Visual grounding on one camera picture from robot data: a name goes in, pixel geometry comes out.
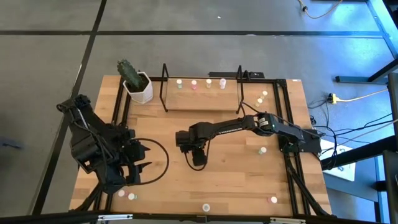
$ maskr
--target potted cactus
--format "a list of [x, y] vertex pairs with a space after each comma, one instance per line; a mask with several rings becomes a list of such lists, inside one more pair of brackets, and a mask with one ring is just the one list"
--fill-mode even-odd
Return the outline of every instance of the potted cactus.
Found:
[[145, 72], [136, 72], [126, 59], [118, 61], [118, 72], [123, 77], [123, 86], [132, 100], [144, 104], [153, 98], [152, 82]]

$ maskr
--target wooden tabletop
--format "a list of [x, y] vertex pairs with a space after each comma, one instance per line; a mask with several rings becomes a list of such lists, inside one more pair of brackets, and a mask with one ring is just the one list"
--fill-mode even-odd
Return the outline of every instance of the wooden tabletop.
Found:
[[[95, 113], [110, 123], [120, 76], [104, 76], [96, 103]], [[166, 113], [157, 97], [160, 82], [152, 82], [154, 98], [139, 105], [131, 102], [127, 125], [136, 130], [138, 138], [151, 138], [160, 142], [170, 156], [167, 173], [159, 181], [143, 186], [124, 187], [128, 193], [137, 195], [128, 200], [114, 194], [111, 210], [131, 213], [203, 214], [202, 205], [208, 203], [212, 215], [278, 215], [290, 216], [289, 188], [284, 159], [279, 151], [277, 136], [260, 137], [250, 131], [239, 131], [215, 137], [211, 141], [208, 165], [200, 172], [191, 170], [175, 146], [175, 132], [188, 130], [200, 122], [212, 123], [237, 118], [229, 111], [169, 111]], [[287, 80], [294, 123], [302, 128], [311, 128], [303, 86], [300, 80]], [[258, 107], [259, 110], [276, 114], [274, 92], [271, 84], [245, 83], [244, 101], [250, 105], [259, 98], [262, 91], [268, 95]], [[279, 91], [282, 110], [286, 118], [282, 90]], [[124, 91], [122, 102], [126, 97]], [[254, 114], [245, 107], [246, 114]], [[141, 174], [142, 181], [156, 178], [164, 169], [164, 152], [151, 142], [142, 142], [151, 148], [143, 162], [151, 161]], [[258, 154], [265, 146], [267, 152]], [[301, 153], [305, 183], [317, 202], [331, 212], [320, 163], [312, 154]], [[70, 208], [76, 208], [89, 195], [97, 183], [94, 173], [87, 175], [82, 169], [73, 192]], [[298, 209], [303, 213], [301, 196], [296, 186]], [[276, 204], [268, 201], [276, 196]], [[101, 207], [104, 207], [105, 196]]]

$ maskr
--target white pot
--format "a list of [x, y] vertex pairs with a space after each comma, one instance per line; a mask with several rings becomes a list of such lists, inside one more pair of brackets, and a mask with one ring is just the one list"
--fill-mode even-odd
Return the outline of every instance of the white pot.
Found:
[[148, 101], [150, 101], [154, 97], [154, 91], [152, 89], [152, 82], [150, 81], [147, 74], [145, 72], [138, 72], [138, 75], [144, 75], [149, 81], [149, 83], [144, 91], [137, 92], [137, 93], [131, 93], [129, 91], [129, 88], [127, 88], [127, 86], [126, 86], [126, 81], [123, 82], [123, 86], [126, 89], [126, 91], [129, 93], [129, 95], [131, 96], [132, 100], [134, 100], [137, 103], [144, 104], [144, 103], [147, 103]]

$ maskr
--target small plastic bottle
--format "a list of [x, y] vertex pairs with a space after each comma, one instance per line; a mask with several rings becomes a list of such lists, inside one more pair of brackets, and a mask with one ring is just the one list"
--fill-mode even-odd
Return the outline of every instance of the small plastic bottle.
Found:
[[277, 202], [278, 202], [278, 199], [277, 199], [275, 196], [269, 197], [269, 198], [268, 198], [268, 202], [269, 202], [269, 203], [277, 203]]
[[135, 200], [135, 199], [137, 199], [137, 195], [133, 193], [129, 194], [129, 200]]
[[225, 89], [225, 85], [226, 85], [226, 79], [225, 78], [220, 79], [220, 88], [222, 90]]
[[177, 80], [177, 88], [182, 88], [182, 80]]
[[266, 152], [267, 152], [267, 148], [266, 147], [261, 147], [260, 150], [259, 150], [259, 154], [260, 155], [262, 155], [262, 154], [264, 154]]
[[210, 211], [210, 205], [209, 204], [203, 204], [203, 206], [201, 207], [201, 209], [203, 209], [204, 212], [209, 212]]
[[125, 192], [124, 190], [120, 190], [120, 191], [118, 192], [118, 196], [119, 196], [119, 197], [124, 197], [124, 196], [126, 196], [126, 192]]
[[196, 90], [197, 89], [197, 81], [196, 80], [192, 80], [191, 88], [192, 88], [192, 90]]
[[206, 87], [210, 88], [211, 87], [211, 79], [206, 80]]
[[267, 95], [268, 95], [268, 92], [263, 91], [262, 94], [261, 94], [261, 96], [260, 96], [260, 99], [263, 100]]
[[261, 103], [262, 103], [262, 99], [259, 98], [259, 99], [257, 99], [255, 106], [259, 107]]

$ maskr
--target gray floor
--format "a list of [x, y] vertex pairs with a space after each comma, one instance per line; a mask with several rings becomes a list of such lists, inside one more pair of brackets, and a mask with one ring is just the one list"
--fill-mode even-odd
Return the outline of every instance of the gray floor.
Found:
[[[305, 2], [312, 14], [321, 14], [334, 4]], [[99, 0], [3, 0], [0, 30], [91, 30], [99, 5]], [[377, 31], [377, 25], [365, 3], [343, 3], [333, 14], [311, 20], [292, 0], [118, 0], [108, 1], [99, 29]], [[87, 41], [87, 36], [0, 36], [0, 136], [24, 145], [21, 150], [2, 147], [0, 151], [2, 217], [29, 212], [61, 118], [55, 105], [68, 98]], [[102, 76], [117, 74], [116, 61], [121, 58], [151, 76], [160, 75], [162, 63], [167, 63], [173, 76], [205, 76], [210, 71], [235, 71], [242, 65], [244, 69], [264, 72], [267, 78], [299, 78], [308, 102], [328, 93], [348, 99], [385, 88], [337, 84], [333, 78], [369, 76], [393, 59], [380, 38], [100, 36], [95, 40], [80, 92], [95, 102]], [[384, 92], [333, 105], [330, 126], [362, 126], [390, 113], [389, 103], [388, 93]], [[325, 124], [323, 108], [311, 110], [311, 114], [319, 124]], [[392, 127], [388, 127], [358, 140], [377, 141], [392, 133]], [[69, 133], [45, 204], [46, 213], [68, 209], [76, 177], [68, 140]], [[373, 211], [373, 203], [347, 199], [332, 191], [329, 194], [333, 213], [339, 217], [374, 218], [366, 214]]]

